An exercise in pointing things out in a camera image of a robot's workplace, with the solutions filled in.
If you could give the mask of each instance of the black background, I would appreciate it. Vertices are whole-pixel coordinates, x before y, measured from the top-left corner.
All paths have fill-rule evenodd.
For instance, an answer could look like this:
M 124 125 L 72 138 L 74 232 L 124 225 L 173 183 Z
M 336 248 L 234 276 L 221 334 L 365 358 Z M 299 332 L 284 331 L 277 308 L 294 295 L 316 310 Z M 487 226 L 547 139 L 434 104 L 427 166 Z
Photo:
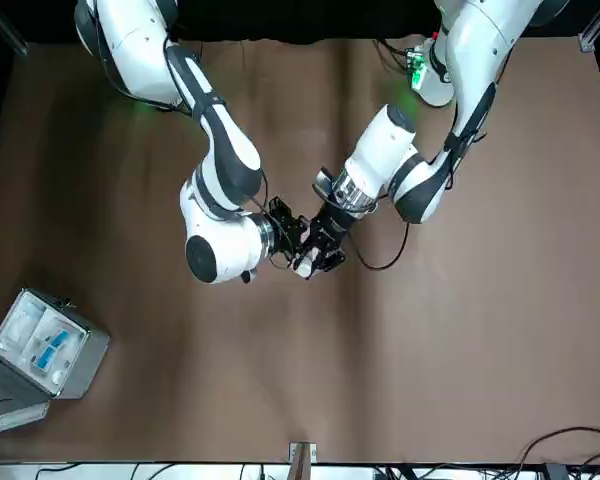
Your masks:
M 70 0 L 0 0 L 0 9 L 33 43 L 78 42 Z M 525 36 L 571 37 L 584 30 L 600 0 L 572 0 L 550 24 Z M 437 31 L 440 15 L 432 0 L 189 0 L 180 1 L 179 34 L 189 40 L 271 38 L 311 43 L 324 38 L 398 38 Z M 0 38 L 0 105 L 13 53 Z M 600 66 L 600 39 L 596 44 Z

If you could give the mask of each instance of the white floor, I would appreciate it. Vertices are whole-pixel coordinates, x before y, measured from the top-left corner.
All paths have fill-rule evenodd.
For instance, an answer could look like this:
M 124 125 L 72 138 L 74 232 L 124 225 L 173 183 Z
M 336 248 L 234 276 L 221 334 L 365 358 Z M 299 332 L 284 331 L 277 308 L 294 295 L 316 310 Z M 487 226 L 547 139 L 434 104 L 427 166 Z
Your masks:
M 140 465 L 133 480 L 149 480 L 166 464 Z M 65 465 L 0 465 L 0 480 L 34 480 L 40 468 L 61 468 Z M 80 465 L 66 472 L 41 472 L 39 480 L 131 480 L 134 464 L 88 464 Z M 156 480 L 239 480 L 242 465 L 178 465 L 160 473 Z M 265 465 L 267 480 L 286 480 L 289 467 L 285 465 Z M 416 470 L 418 476 L 427 469 Z M 258 480 L 259 465 L 247 465 L 242 480 Z M 372 480 L 374 470 L 366 467 L 313 467 L 311 480 Z M 519 480 L 535 480 L 532 472 L 524 472 Z M 484 480 L 477 472 L 440 469 L 427 477 L 428 480 Z

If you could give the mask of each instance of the green light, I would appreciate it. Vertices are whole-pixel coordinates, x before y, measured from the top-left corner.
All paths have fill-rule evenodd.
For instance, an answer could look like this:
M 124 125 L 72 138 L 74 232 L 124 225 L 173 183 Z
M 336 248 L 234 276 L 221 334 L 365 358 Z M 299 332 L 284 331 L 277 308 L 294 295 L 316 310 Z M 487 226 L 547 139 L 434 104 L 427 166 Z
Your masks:
M 420 68 L 414 70 L 411 75 L 411 88 L 419 92 L 422 88 L 422 84 L 424 83 L 424 76 L 427 73 L 427 66 L 425 64 L 421 65 Z

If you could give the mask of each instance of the small white object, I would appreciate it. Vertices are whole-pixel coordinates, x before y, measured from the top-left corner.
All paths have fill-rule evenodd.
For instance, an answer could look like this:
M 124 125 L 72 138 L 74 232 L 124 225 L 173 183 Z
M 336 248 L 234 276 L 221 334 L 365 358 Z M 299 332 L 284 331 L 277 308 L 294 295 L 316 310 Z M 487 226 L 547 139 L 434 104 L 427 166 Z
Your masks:
M 313 267 L 313 261 L 309 257 L 304 257 L 296 268 L 296 273 L 302 278 L 309 278 L 311 276 L 311 269 Z
M 51 375 L 51 381 L 54 385 L 60 385 L 62 382 L 62 378 L 64 377 L 64 372 L 62 370 L 57 370 Z

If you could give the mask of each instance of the metal bracket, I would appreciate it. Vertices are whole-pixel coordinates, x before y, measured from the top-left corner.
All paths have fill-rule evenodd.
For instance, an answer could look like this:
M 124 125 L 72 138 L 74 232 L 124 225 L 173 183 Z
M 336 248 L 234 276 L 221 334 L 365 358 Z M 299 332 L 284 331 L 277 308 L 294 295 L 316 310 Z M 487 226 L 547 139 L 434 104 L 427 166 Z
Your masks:
M 595 51 L 595 42 L 600 36 L 600 10 L 593 16 L 589 25 L 587 25 L 582 33 L 578 34 L 578 43 L 580 50 L 584 53 Z
M 309 480 L 311 464 L 317 463 L 318 451 L 315 443 L 297 442 L 289 444 L 289 476 L 287 480 Z
M 3 40 L 13 48 L 21 57 L 26 57 L 28 52 L 27 42 L 24 40 L 22 35 L 16 30 L 16 27 L 11 21 L 0 11 L 0 35 Z

